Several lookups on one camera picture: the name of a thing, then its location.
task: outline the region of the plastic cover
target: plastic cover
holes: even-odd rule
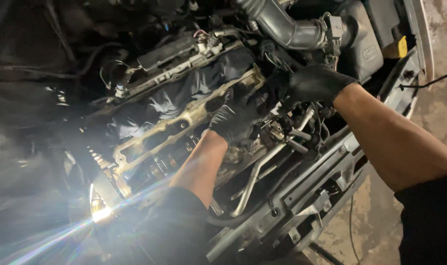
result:
[[[163,85],[148,99],[123,106],[108,127],[119,139],[140,136],[158,120],[177,117],[192,100],[206,98],[227,82],[240,78],[253,63],[248,48],[228,51],[179,81]]]

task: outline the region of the gloved hand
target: gloved hand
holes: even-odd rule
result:
[[[229,147],[248,139],[253,126],[264,118],[264,115],[258,113],[256,100],[249,98],[248,89],[243,85],[235,85],[230,88],[224,105],[210,121],[208,129],[222,136]]]
[[[354,82],[357,80],[326,65],[313,65],[293,73],[289,85],[298,100],[332,102],[343,88]]]

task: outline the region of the engine bay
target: engine bay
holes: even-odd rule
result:
[[[317,161],[345,127],[329,103],[291,90],[289,76],[324,64],[368,83],[384,65],[384,48],[405,34],[398,16],[392,25],[373,25],[366,6],[0,1],[15,17],[0,26],[0,124],[22,146],[8,159],[42,157],[55,188],[66,198],[87,198],[100,225],[124,206],[146,212],[225,96],[249,93],[265,119],[229,147],[217,173],[208,219],[214,236],[268,201],[300,163]],[[25,10],[32,12],[19,15]],[[380,31],[390,36],[380,38]]]

